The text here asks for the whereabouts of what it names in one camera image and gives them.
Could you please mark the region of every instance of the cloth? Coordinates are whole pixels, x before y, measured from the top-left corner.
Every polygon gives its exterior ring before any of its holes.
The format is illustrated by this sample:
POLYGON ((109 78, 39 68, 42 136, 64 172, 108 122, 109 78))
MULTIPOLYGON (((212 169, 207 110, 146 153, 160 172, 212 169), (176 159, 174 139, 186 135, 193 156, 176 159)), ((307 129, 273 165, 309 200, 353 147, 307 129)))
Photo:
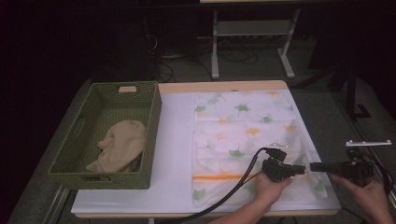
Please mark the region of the cloth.
POLYGON ((112 126, 98 143, 103 151, 86 168, 92 172, 132 172, 143 151, 146 126, 138 120, 124 120, 112 126))
MULTIPOLYGON (((286 164, 309 167, 310 152, 300 130, 296 111, 284 91, 198 92, 192 161, 192 197, 195 204, 213 204, 226 195, 245 173, 261 147, 287 147, 286 164)), ((251 176, 268 155, 262 152, 251 176)), ((242 205, 254 196, 249 181, 226 205, 242 205)), ((284 202, 315 201, 327 192, 319 175, 294 177, 280 197, 284 202)))

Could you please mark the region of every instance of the metal stand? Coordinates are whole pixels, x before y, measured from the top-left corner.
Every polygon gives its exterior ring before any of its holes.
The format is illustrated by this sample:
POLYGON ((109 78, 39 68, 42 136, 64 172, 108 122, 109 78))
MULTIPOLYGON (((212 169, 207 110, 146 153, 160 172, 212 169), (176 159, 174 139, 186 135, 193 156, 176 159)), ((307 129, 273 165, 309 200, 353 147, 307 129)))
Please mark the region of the metal stand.
POLYGON ((356 120, 359 118, 370 118, 370 114, 364 105, 358 105, 360 113, 355 112, 355 90, 356 90, 356 76, 353 66, 350 66, 350 73, 347 78, 346 84, 346 112, 352 118, 356 120))
MULTIPOLYGON (((297 85, 294 86, 290 86, 290 89, 303 89, 305 87, 310 86, 311 84, 314 84, 315 82, 319 81, 320 79, 322 79, 323 77, 326 77, 328 75, 331 75, 332 73, 335 73, 337 70, 339 70, 342 66, 344 66, 343 63, 336 63, 334 65, 332 65, 331 67, 321 71, 320 73, 310 77, 309 79, 306 79, 302 82, 300 82, 297 85)), ((331 81, 333 82, 333 84, 329 84, 329 89, 331 90, 335 90, 337 89, 339 91, 340 87, 339 85, 341 84, 344 85, 345 81, 344 80, 337 80, 337 81, 331 81)))
POLYGON ((288 53, 290 41, 291 41, 291 38, 293 37, 294 29, 296 27, 299 14, 300 14, 299 8, 294 10, 294 14, 291 19, 288 32, 286 33, 286 42, 281 49, 277 50, 279 57, 280 57, 280 61, 282 62, 283 67, 285 68, 285 72, 286 72, 286 75, 288 76, 288 78, 295 78, 293 69, 291 68, 288 56, 286 54, 288 53))
POLYGON ((212 78, 219 79, 218 36, 231 35, 285 35, 286 42, 278 49, 280 61, 288 78, 295 78, 287 57, 291 38, 297 24, 300 9, 294 10, 291 20, 280 21, 218 21, 218 12, 213 15, 212 78))

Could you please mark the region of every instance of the basket handle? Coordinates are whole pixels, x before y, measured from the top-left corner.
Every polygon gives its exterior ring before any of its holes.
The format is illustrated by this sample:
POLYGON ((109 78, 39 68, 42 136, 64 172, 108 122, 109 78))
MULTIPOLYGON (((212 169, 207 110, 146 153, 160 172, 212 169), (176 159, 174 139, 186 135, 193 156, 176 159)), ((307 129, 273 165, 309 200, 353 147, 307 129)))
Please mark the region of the basket handle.
POLYGON ((80 177, 85 182, 112 182, 110 175, 90 175, 80 177))
POLYGON ((123 92, 137 92, 136 86, 122 86, 119 88, 119 93, 123 92))

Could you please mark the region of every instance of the green basket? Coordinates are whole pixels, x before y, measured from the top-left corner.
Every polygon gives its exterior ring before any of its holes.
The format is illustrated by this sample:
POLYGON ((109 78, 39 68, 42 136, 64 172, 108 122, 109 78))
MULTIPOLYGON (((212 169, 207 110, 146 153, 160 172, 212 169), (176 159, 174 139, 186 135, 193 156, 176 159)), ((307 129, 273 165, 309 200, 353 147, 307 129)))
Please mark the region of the green basket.
POLYGON ((69 189, 148 189, 162 104, 155 81, 92 84, 49 176, 69 189), (131 173, 88 171, 86 166, 102 152, 97 143, 125 119, 147 127, 139 166, 131 173))

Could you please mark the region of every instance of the white table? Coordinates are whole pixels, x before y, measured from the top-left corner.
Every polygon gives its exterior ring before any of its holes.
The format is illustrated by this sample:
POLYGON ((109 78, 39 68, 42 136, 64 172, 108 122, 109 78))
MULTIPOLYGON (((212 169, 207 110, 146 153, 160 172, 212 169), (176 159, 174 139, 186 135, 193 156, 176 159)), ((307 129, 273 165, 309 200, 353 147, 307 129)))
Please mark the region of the white table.
MULTIPOLYGON (((149 189, 79 190, 72 213, 83 218, 106 217, 185 217, 205 209, 191 197, 192 130, 198 91, 287 90, 283 81, 209 82, 160 84, 163 111, 158 130, 149 189)), ((316 152, 298 111, 304 138, 316 152)), ((328 198, 305 203, 275 203, 267 216, 334 215, 340 204, 325 174, 322 179, 328 198)), ((220 206, 210 215, 220 216, 237 206, 220 206)))

